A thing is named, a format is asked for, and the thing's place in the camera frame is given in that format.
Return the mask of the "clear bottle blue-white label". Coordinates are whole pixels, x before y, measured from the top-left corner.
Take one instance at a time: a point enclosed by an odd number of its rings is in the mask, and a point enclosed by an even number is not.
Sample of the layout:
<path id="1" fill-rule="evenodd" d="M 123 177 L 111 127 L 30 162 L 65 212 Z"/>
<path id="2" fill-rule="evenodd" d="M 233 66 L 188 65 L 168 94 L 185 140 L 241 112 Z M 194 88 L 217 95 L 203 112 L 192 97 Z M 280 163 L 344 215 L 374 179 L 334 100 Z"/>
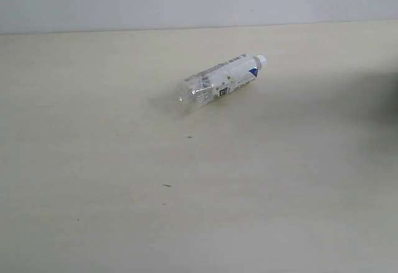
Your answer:
<path id="1" fill-rule="evenodd" d="M 184 80 L 177 87 L 178 102 L 193 110 L 255 81 L 267 65 L 263 55 L 242 54 Z"/>

